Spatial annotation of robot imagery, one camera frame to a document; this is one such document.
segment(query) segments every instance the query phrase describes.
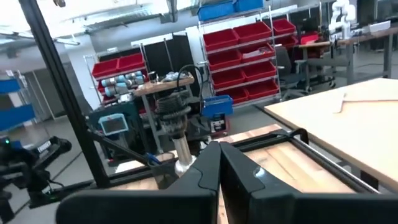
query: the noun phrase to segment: blue storage bin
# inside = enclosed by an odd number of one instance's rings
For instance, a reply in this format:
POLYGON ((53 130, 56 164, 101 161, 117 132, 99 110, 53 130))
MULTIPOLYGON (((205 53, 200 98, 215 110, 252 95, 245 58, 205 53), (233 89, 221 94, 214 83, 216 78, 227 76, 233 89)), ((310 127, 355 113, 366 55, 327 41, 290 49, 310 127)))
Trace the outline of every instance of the blue storage bin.
POLYGON ((235 3, 237 12, 244 12, 252 9, 259 9, 264 7, 262 0, 238 0, 235 3))
POLYGON ((232 98, 228 95, 209 97, 204 100, 201 113, 208 118, 218 114, 231 115, 233 114, 232 103, 232 98))
POLYGON ((198 10, 198 18, 199 21, 207 21, 221 16, 227 16, 234 12, 235 8, 233 1, 226 1, 200 7, 198 10))
POLYGON ((9 110, 0 110, 0 118, 0 131, 5 131, 32 120, 35 118, 35 112, 32 105, 24 105, 9 110))
POLYGON ((0 80, 0 94, 14 93, 19 89, 18 81, 15 78, 0 80))

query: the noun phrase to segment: office chair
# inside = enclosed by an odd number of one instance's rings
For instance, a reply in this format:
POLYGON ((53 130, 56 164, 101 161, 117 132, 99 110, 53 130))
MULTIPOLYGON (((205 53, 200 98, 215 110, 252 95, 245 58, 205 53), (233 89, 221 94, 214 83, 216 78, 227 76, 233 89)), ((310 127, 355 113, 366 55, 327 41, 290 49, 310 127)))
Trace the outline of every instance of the office chair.
POLYGON ((297 61, 297 63, 294 63, 296 65, 296 73, 292 73, 292 61, 289 57, 287 49, 285 47, 277 47, 275 48, 275 54, 278 61, 278 66, 283 67, 278 69, 280 88, 282 91, 284 91, 282 94, 282 101, 288 100, 291 97, 301 97, 308 95, 305 90, 295 88, 296 84, 300 80, 305 79, 305 74, 300 72, 300 68, 305 61, 300 60, 297 61))

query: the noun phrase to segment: wooden table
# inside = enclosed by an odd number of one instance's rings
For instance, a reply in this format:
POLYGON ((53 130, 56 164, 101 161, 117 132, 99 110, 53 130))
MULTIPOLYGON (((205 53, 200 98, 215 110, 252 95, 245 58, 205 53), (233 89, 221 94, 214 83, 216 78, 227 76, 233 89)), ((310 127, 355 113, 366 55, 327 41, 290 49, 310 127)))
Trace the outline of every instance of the wooden table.
MULTIPOLYGON (((274 124, 241 134, 235 134, 216 141, 235 142, 243 139, 259 136, 280 129, 274 124)), ((271 174, 280 180, 295 187, 301 192, 338 192, 353 193, 345 184, 341 183, 336 177, 320 167, 305 154, 299 151, 290 143, 282 143, 272 147, 258 149, 246 153, 248 157, 260 164, 271 174)), ((141 166, 139 162, 127 162, 118 167, 116 172, 122 172, 141 166)), ((121 185, 113 188, 115 190, 157 190, 154 178, 148 178, 130 184, 121 185)), ((222 224, 227 224, 226 211, 224 207, 223 194, 220 191, 219 218, 222 224)))
MULTIPOLYGON (((338 40, 337 44, 338 45, 355 44, 355 43, 359 43, 359 42, 363 42, 363 41, 367 41, 367 40, 372 40, 372 39, 377 39, 377 38, 381 38, 381 37, 386 37, 388 35, 392 35, 392 34, 396 34, 396 33, 398 33, 398 27, 391 27, 391 28, 388 28, 386 30, 380 30, 380 31, 373 32, 373 33, 359 35, 357 37, 352 37, 352 38, 347 39, 347 40, 338 40)), ((326 46, 329 46, 329 45, 332 45, 332 44, 333 44, 333 42, 324 41, 324 42, 318 42, 318 43, 302 44, 302 45, 299 45, 298 47, 300 47, 300 48, 326 47, 326 46)))
MULTIPOLYGON (((190 85, 195 81, 194 77, 190 74, 189 77, 180 79, 180 86, 190 85)), ((134 92, 135 96, 143 96, 152 93, 158 93, 160 91, 171 90, 177 87, 177 81, 172 82, 146 82, 141 85, 137 90, 134 92)))
POLYGON ((398 190, 398 80, 378 78, 265 107, 286 126, 304 128, 310 140, 398 190), (397 101, 345 102, 354 99, 397 101))

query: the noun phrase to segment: white robot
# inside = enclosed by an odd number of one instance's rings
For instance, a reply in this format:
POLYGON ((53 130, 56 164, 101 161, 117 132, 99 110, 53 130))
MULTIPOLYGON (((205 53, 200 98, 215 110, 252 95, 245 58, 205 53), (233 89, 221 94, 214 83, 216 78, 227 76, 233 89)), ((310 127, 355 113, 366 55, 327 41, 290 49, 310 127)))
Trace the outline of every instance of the white robot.
POLYGON ((349 0, 337 0, 332 5, 333 15, 330 19, 329 32, 331 34, 331 40, 336 39, 337 28, 341 28, 342 38, 351 38, 351 22, 356 19, 355 6, 349 3, 349 0), (338 16, 341 15, 341 20, 337 22, 338 16))

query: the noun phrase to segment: black cable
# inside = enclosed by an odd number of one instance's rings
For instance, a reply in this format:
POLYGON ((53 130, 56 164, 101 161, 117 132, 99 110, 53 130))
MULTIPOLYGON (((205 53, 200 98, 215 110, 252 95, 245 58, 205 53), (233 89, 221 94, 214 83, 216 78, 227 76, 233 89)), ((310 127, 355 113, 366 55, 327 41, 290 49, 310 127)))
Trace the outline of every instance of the black cable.
POLYGON ((205 82, 208 82, 208 79, 207 79, 206 81, 204 81, 204 79, 203 79, 203 74, 202 74, 201 70, 200 70, 196 65, 184 65, 184 66, 180 69, 180 71, 178 72, 178 75, 177 75, 177 91, 180 92, 180 76, 181 76, 181 73, 187 72, 187 68, 190 68, 190 67, 193 67, 193 68, 195 68, 196 70, 198 70, 198 72, 199 72, 199 74, 200 74, 201 85, 200 85, 200 91, 199 91, 199 98, 200 98, 200 101, 201 101, 202 98, 203 98, 203 97, 202 97, 203 85, 205 84, 205 82))

